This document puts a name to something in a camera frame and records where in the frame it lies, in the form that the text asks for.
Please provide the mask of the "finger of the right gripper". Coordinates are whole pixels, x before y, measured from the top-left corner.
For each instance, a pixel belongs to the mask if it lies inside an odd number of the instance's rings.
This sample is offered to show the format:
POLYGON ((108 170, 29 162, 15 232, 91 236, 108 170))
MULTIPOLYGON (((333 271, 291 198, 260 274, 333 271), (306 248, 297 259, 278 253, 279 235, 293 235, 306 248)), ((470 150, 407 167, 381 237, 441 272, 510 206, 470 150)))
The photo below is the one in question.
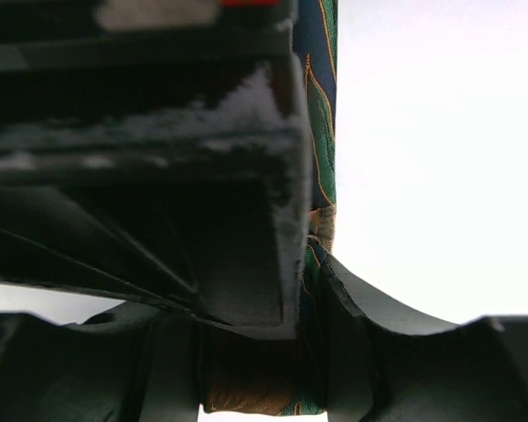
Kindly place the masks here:
POLYGON ((162 142, 0 149, 0 282, 291 338, 310 149, 300 117, 162 142))

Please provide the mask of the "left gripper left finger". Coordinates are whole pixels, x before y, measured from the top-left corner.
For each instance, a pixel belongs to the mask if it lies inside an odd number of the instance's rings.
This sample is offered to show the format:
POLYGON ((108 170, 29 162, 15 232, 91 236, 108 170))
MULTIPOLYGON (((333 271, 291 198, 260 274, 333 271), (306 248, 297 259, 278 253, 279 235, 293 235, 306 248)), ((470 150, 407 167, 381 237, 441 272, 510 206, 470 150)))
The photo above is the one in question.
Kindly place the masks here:
POLYGON ((194 333, 133 303, 82 324, 0 313, 0 421, 195 421, 194 333))

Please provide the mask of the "orange green patterned tie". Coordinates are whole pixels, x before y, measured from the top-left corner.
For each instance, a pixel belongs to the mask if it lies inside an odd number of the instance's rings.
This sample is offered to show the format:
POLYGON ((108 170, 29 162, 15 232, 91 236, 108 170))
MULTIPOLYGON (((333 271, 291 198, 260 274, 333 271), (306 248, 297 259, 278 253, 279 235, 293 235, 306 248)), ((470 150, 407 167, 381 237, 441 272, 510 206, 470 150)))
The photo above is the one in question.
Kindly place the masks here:
POLYGON ((312 135, 312 204, 300 277, 297 336, 259 341, 206 329, 200 393, 211 414, 314 416, 326 411, 327 327, 322 266, 336 216, 335 115, 338 4, 300 1, 293 50, 304 69, 312 135))

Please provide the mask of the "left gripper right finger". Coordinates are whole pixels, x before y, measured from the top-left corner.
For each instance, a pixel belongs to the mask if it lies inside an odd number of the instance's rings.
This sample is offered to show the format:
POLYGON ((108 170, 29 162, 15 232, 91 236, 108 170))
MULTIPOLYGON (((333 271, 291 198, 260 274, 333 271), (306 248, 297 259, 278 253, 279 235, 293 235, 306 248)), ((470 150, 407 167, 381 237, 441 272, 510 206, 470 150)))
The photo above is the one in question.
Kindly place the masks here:
POLYGON ((322 267, 332 421, 528 421, 528 316, 453 324, 322 267))

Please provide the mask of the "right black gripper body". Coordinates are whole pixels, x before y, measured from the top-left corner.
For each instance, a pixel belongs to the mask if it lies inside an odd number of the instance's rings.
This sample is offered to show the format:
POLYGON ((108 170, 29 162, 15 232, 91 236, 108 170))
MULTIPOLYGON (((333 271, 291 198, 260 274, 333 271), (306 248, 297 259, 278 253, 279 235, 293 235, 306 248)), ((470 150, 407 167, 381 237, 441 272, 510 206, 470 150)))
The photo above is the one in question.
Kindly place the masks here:
POLYGON ((0 1, 0 176, 302 176, 293 1, 0 1))

